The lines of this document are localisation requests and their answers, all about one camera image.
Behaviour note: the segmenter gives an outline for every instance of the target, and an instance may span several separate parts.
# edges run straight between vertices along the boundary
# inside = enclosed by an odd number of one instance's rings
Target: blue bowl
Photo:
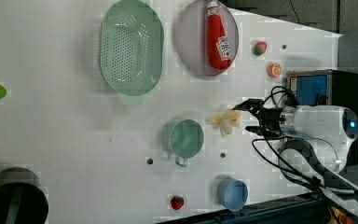
[[[217,200],[228,210],[236,212],[241,210],[248,199],[248,189],[245,183],[233,178],[226,178],[219,184]]]

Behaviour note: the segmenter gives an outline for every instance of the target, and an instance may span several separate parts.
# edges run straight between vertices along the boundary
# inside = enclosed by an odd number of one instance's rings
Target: red strawberry
[[[253,54],[255,56],[260,56],[262,54],[264,54],[267,50],[267,43],[266,42],[258,42],[257,44],[255,44],[254,50],[253,50]]]
[[[182,197],[174,196],[171,199],[171,206],[174,210],[179,210],[185,204],[185,200]]]

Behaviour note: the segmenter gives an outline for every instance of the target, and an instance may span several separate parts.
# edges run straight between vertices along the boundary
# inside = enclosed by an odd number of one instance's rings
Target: bottle label
[[[219,15],[219,7],[210,7],[208,8],[208,16]]]
[[[229,60],[231,58],[231,50],[229,48],[227,36],[221,36],[216,44],[217,50],[220,54],[222,61]]]

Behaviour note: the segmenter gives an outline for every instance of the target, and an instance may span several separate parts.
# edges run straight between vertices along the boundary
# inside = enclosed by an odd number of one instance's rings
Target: ketchup bottle
[[[225,70],[231,65],[231,50],[222,20],[219,6],[211,1],[208,6],[207,48],[209,62],[214,69]]]

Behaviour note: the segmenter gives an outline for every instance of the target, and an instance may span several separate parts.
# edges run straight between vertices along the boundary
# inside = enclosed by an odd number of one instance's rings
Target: white table
[[[21,166],[40,176],[50,223],[153,223],[224,209],[215,196],[223,175],[247,184],[248,204],[306,192],[252,150],[256,136],[244,127],[257,121],[248,113],[227,139],[203,120],[242,97],[267,96],[280,83],[265,73],[268,63],[281,63],[284,73],[337,68],[339,35],[231,10],[240,29],[235,63],[217,77],[194,76],[172,36],[191,0],[151,1],[165,31],[162,78],[142,105],[124,106],[97,59],[103,14],[115,2],[0,1],[0,83],[8,89],[0,101],[0,171]],[[260,58],[250,51],[257,39],[269,43]],[[164,123],[179,115],[200,120],[205,131],[203,150],[186,168],[159,141]],[[173,194],[185,198],[180,211],[169,206]]]

